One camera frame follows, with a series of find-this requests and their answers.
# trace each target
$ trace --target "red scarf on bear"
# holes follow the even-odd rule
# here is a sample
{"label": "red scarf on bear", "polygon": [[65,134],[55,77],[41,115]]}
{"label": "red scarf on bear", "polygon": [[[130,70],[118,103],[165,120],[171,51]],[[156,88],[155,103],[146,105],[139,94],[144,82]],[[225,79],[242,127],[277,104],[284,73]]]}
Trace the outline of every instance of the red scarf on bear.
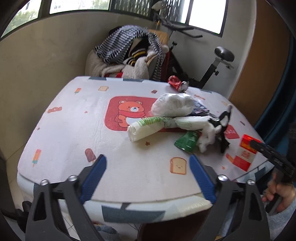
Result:
{"label": "red scarf on bear", "polygon": [[129,117],[129,118],[142,118],[145,116],[145,112],[130,112],[125,110],[119,110],[118,114]]}

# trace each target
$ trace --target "exercise bike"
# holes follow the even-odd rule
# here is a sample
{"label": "exercise bike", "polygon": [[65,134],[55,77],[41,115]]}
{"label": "exercise bike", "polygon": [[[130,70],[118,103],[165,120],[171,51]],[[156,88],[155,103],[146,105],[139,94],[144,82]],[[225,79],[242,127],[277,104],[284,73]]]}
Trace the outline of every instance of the exercise bike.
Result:
{"label": "exercise bike", "polygon": [[[160,21],[162,23],[163,26],[167,27],[168,29],[168,36],[169,38],[171,37],[172,33],[174,31],[180,32],[185,34],[188,37],[197,39],[197,38],[202,38],[203,36],[200,35],[191,35],[185,31],[187,30],[193,30],[194,27],[182,27],[182,26],[175,26],[173,25],[170,21],[168,21],[167,19],[165,19],[164,17],[160,16],[158,13],[154,13],[154,20],[155,21]],[[208,68],[208,70],[206,71],[206,73],[204,74],[204,76],[201,78],[200,81],[195,80],[194,78],[190,78],[187,73],[184,72],[184,70],[182,69],[181,65],[179,64],[179,62],[177,61],[174,53],[172,52],[173,48],[177,45],[176,42],[172,42],[172,46],[170,47],[170,50],[168,52],[168,66],[167,66],[167,75],[165,77],[165,81],[167,81],[167,79],[172,76],[175,75],[177,76],[181,81],[187,81],[189,82],[189,86],[191,87],[197,87],[197,88],[203,88],[204,85],[207,83],[207,81],[209,80],[209,78],[212,76],[212,74],[215,74],[216,76],[219,74],[219,71],[217,71],[217,67],[219,65],[219,63],[222,63],[224,65],[226,65],[226,68],[228,69],[233,69],[234,67],[229,63],[229,62],[233,62],[234,61],[234,54],[221,46],[218,46],[215,48],[214,53],[216,54],[216,58],[214,60],[214,62],[210,65],[210,67]]]}

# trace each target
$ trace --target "red and white box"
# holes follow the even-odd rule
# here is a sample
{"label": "red and white box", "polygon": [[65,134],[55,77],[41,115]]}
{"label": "red and white box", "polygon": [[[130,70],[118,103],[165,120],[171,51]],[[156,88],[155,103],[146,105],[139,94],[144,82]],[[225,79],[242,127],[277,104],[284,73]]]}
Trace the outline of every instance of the red and white box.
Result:
{"label": "red and white box", "polygon": [[252,164],[257,151],[250,147],[250,141],[255,140],[261,142],[251,136],[244,134],[237,150],[237,155],[233,160],[233,164],[247,171]]}

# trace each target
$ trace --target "cartoon bear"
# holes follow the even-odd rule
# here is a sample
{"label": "cartoon bear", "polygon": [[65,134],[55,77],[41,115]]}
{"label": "cartoon bear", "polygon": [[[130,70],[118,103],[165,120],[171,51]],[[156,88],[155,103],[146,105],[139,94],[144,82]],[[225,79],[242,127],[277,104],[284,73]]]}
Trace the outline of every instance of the cartoon bear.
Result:
{"label": "cartoon bear", "polygon": [[146,118],[142,104],[141,101],[119,101],[118,115],[114,121],[118,122],[120,127],[127,128],[132,123]]}

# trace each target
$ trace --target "green foliage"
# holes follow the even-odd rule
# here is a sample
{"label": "green foliage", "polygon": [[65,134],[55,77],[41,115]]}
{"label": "green foliage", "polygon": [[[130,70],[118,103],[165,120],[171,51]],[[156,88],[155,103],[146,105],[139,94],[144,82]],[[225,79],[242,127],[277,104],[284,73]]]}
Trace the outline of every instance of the green foliage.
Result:
{"label": "green foliage", "polygon": [[108,10],[109,1],[108,0],[93,0],[93,9]]}
{"label": "green foliage", "polygon": [[22,12],[19,11],[11,20],[11,22],[8,24],[7,28],[5,29],[3,36],[5,34],[7,34],[8,32],[10,32],[11,30],[15,29],[16,27],[29,22],[35,18],[38,17],[38,12],[36,12],[35,10],[33,11],[26,11],[26,12]]}

